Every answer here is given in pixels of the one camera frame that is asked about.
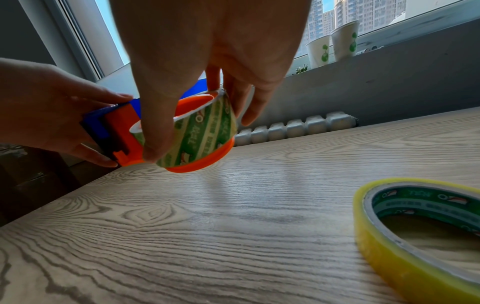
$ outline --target tape roll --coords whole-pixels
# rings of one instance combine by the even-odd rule
[[[160,167],[174,168],[198,163],[220,147],[233,146],[230,141],[237,133],[237,119],[223,89],[180,100],[173,120],[173,145],[156,163]],[[130,133],[144,145],[145,137],[140,121],[130,128]],[[218,155],[221,158],[227,152]],[[217,158],[208,158],[208,163],[196,169],[210,165]]]
[[[480,275],[411,246],[380,221],[392,214],[425,216],[480,236],[480,190],[425,179],[379,180],[356,192],[353,214],[360,252],[406,300],[480,303]]]

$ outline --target wooden table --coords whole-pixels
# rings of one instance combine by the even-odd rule
[[[121,168],[0,229],[1,303],[404,303],[357,251],[354,192],[479,172],[480,108],[236,147],[191,174]],[[470,235],[389,225],[480,270]]]

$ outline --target hand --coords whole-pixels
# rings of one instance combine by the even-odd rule
[[[0,58],[0,142],[67,153],[103,167],[117,163],[83,143],[82,114],[127,102],[90,81],[44,64]]]
[[[143,157],[154,162],[172,144],[181,95],[206,71],[209,90],[220,68],[238,117],[253,122],[285,77],[299,47],[311,0],[110,0],[141,97]]]

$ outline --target gray wall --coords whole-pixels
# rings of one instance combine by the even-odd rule
[[[0,1],[0,57],[55,64],[18,0]]]
[[[360,125],[480,106],[480,20],[285,78],[249,128],[344,111]]]

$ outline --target egg carton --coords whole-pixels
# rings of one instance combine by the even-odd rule
[[[285,138],[350,129],[357,127],[359,125],[358,121],[357,118],[351,115],[337,111],[328,113],[326,118],[323,118],[321,115],[315,115],[308,117],[305,122],[301,119],[294,119],[290,120],[286,125],[279,122],[272,124],[270,128],[259,126],[253,131],[252,129],[244,129],[235,135],[235,146],[259,144]]]

